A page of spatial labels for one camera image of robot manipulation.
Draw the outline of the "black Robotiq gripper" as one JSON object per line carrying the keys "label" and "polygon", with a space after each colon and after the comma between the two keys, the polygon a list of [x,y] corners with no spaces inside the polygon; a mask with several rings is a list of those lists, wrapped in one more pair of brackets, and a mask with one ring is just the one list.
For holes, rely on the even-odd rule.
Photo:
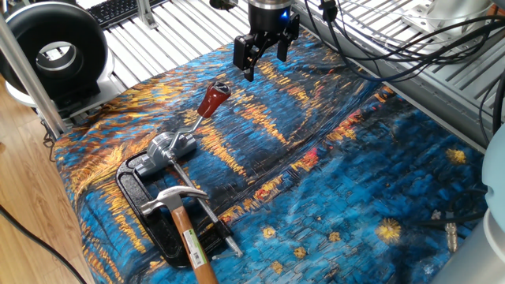
{"label": "black Robotiq gripper", "polygon": [[264,49],[256,41],[272,39],[279,41],[277,58],[285,62],[289,46],[299,36],[300,15],[290,17],[291,6],[278,9],[265,9],[249,6],[248,35],[237,36],[234,40],[233,63],[244,74],[244,78],[253,82],[254,66],[263,55]]}

